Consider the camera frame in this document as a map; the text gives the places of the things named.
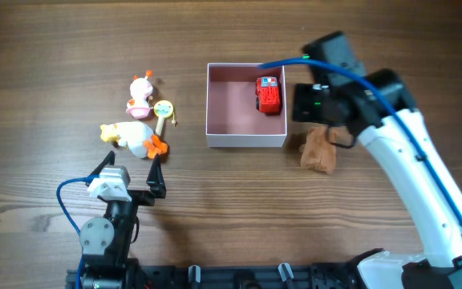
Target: red toy truck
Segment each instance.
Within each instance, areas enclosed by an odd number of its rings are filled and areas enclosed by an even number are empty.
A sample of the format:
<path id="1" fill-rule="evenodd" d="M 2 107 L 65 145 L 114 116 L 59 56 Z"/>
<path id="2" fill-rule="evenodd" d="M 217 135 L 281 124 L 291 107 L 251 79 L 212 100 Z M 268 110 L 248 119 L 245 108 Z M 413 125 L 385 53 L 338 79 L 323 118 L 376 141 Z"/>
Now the red toy truck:
<path id="1" fill-rule="evenodd" d="M 256 80 L 256 109 L 267 114 L 281 111 L 278 80 L 273 76 L 260 77 Z"/>

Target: white box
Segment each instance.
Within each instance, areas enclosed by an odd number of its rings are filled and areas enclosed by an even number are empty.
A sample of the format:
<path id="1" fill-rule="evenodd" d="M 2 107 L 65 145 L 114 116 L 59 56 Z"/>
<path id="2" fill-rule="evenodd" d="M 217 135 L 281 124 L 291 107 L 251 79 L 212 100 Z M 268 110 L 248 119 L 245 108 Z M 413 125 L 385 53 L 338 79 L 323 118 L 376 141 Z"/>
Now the white box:
<path id="1" fill-rule="evenodd" d="M 209 147 L 280 148 L 287 134 L 285 68 L 259 63 L 208 63 L 206 140 Z M 278 78 L 282 110 L 267 116 L 256 109 L 256 80 Z"/>

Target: wood grain surface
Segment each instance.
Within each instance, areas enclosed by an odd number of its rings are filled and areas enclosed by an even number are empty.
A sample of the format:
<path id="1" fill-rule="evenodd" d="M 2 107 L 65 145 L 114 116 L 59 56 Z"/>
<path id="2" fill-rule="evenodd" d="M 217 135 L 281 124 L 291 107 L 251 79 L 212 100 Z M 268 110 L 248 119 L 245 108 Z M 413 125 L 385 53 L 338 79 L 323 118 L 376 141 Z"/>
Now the wood grain surface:
<path id="1" fill-rule="evenodd" d="M 289 123 L 283 149 L 209 149 L 206 64 L 266 62 L 336 30 L 369 71 L 406 81 L 462 188 L 462 1 L 0 2 L 0 288 L 62 288 L 80 246 L 55 198 L 112 149 L 99 126 L 124 112 L 135 74 L 154 71 L 180 125 L 165 129 L 168 195 L 140 209 L 131 255 L 143 264 L 229 266 L 344 261 L 374 247 L 422 249 L 411 218 L 364 149 L 340 149 L 334 174 L 299 167 Z M 286 70 L 288 98 L 304 67 Z M 153 126 L 155 120 L 148 123 Z M 133 188 L 150 161 L 117 152 Z M 63 191 L 81 226 L 104 204 Z"/>

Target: plush toy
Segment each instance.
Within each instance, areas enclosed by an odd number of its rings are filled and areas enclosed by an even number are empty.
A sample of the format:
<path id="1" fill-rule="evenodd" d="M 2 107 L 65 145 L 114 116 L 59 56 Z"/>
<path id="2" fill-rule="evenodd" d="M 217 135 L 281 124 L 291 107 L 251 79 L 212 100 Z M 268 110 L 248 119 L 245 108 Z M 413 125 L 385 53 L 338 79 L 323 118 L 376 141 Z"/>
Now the plush toy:
<path id="1" fill-rule="evenodd" d="M 116 142 L 129 149 L 135 157 L 151 158 L 168 151 L 168 145 L 161 142 L 151 128 L 139 121 L 101 125 L 101 140 Z"/>
<path id="2" fill-rule="evenodd" d="M 311 128 L 306 144 L 299 149 L 302 153 L 301 167 L 333 173 L 336 167 L 336 147 L 326 140 L 327 127 Z M 331 129 L 329 141 L 336 142 L 337 132 Z"/>
<path id="3" fill-rule="evenodd" d="M 132 84 L 129 86 L 132 99 L 128 101 L 126 112 L 137 120 L 145 118 L 152 110 L 149 100 L 152 100 L 151 94 L 154 88 L 148 81 L 151 75 L 152 71 L 147 71 L 144 78 L 139 78 L 138 75 L 135 75 Z"/>

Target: brown plush toy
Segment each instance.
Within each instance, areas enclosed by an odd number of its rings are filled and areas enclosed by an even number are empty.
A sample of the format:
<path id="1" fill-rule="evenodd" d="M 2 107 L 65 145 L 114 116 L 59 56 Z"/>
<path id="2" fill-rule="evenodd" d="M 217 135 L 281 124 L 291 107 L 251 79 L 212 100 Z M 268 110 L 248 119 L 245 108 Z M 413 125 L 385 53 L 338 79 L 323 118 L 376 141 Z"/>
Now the brown plush toy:
<path id="1" fill-rule="evenodd" d="M 333 173 L 336 168 L 336 147 L 326 140 L 327 127 L 311 128 L 306 137 L 306 144 L 301 145 L 301 167 Z M 338 133 L 331 129 L 329 141 L 336 142 Z"/>

